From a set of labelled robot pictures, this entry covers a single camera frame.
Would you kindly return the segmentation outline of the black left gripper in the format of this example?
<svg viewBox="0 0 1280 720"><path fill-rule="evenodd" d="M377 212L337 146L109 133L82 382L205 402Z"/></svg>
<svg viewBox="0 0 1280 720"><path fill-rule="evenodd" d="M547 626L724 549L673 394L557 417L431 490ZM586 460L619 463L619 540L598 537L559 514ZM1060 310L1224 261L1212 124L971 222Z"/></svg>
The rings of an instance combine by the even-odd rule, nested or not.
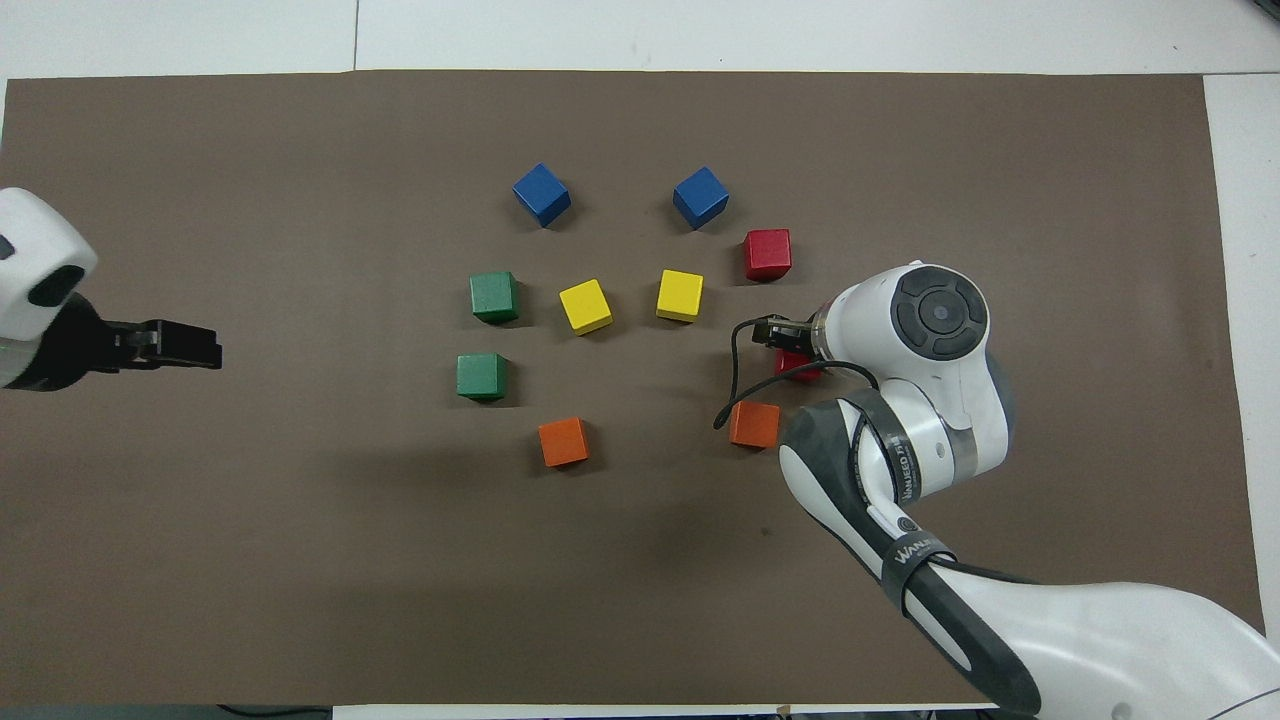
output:
<svg viewBox="0 0 1280 720"><path fill-rule="evenodd" d="M113 333L128 348L122 348L109 368ZM18 368L5 366L13 357L9 348L0 348L0 389L54 392L73 386L91 372L223 368L223 347L218 345L215 331L163 319L110 322L109 327L82 295L67 300L35 342L31 357L22 357Z"/></svg>

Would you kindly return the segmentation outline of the green wooden cube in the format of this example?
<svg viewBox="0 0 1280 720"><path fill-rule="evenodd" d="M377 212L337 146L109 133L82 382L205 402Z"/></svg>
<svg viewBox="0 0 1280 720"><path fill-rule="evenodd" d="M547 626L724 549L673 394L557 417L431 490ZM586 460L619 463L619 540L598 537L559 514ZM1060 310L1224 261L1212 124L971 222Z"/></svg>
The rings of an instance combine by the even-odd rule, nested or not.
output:
<svg viewBox="0 0 1280 720"><path fill-rule="evenodd" d="M461 354L454 365L454 392L474 401L497 401L508 392L509 361L500 354Z"/></svg>
<svg viewBox="0 0 1280 720"><path fill-rule="evenodd" d="M518 282L511 272L468 277L471 313L480 322L502 324L520 318Z"/></svg>

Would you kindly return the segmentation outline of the orange wooden cube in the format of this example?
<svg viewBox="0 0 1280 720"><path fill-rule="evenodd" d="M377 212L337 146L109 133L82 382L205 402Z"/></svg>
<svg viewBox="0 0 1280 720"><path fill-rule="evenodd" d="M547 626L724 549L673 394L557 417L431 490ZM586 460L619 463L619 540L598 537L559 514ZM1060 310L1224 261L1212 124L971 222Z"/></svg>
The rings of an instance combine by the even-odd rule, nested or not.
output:
<svg viewBox="0 0 1280 720"><path fill-rule="evenodd" d="M736 402L730 411L730 443L753 450L773 448L778 442L782 410L774 404Z"/></svg>
<svg viewBox="0 0 1280 720"><path fill-rule="evenodd" d="M539 425L538 438L547 468L562 468L590 457L586 427L580 416Z"/></svg>

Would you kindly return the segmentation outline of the yellow wooden cube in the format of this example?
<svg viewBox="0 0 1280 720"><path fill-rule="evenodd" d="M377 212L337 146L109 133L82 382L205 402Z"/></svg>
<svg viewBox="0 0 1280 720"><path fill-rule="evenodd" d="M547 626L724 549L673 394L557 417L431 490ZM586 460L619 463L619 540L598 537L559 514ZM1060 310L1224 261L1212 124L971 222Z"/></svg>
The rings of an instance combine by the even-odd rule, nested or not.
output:
<svg viewBox="0 0 1280 720"><path fill-rule="evenodd" d="M613 323L614 318L598 278L562 290L559 304L575 336L585 336Z"/></svg>
<svg viewBox="0 0 1280 720"><path fill-rule="evenodd" d="M664 269L660 274L655 301L658 318L694 323L700 316L704 275L676 269Z"/></svg>

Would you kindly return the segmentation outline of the blue wooden cube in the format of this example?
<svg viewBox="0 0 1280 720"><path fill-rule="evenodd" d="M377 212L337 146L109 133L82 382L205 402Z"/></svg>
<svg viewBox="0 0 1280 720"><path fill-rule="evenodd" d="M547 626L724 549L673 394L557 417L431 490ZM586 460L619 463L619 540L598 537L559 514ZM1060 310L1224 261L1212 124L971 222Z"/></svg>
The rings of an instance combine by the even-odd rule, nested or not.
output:
<svg viewBox="0 0 1280 720"><path fill-rule="evenodd" d="M716 219L730 202L730 191L709 167L700 167L680 181L672 191L672 204L691 231Z"/></svg>
<svg viewBox="0 0 1280 720"><path fill-rule="evenodd" d="M548 228L572 205L568 187L545 163L538 163L520 177L512 192L540 228Z"/></svg>

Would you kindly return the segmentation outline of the brown table mat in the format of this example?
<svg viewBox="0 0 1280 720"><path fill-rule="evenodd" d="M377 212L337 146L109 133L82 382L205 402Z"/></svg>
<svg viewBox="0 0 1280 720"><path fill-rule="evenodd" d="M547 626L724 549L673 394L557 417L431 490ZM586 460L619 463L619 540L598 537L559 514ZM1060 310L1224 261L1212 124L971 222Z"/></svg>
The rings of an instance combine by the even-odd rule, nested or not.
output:
<svg viewBox="0 0 1280 720"><path fill-rule="evenodd" d="M548 228L512 184L545 163ZM673 187L727 208L691 231ZM1204 87L1171 76L360 72L10 83L0 186L113 320L219 372L0 392L0 707L908 703L978 694L712 421L730 331L922 259L988 299L1007 461L968 562L1260 626ZM794 266L744 274L748 231ZM694 323L664 269L704 275ZM520 318L471 313L511 272ZM558 293L598 278L613 323ZM454 392L500 354L508 392ZM547 468L541 424L590 457Z"/></svg>

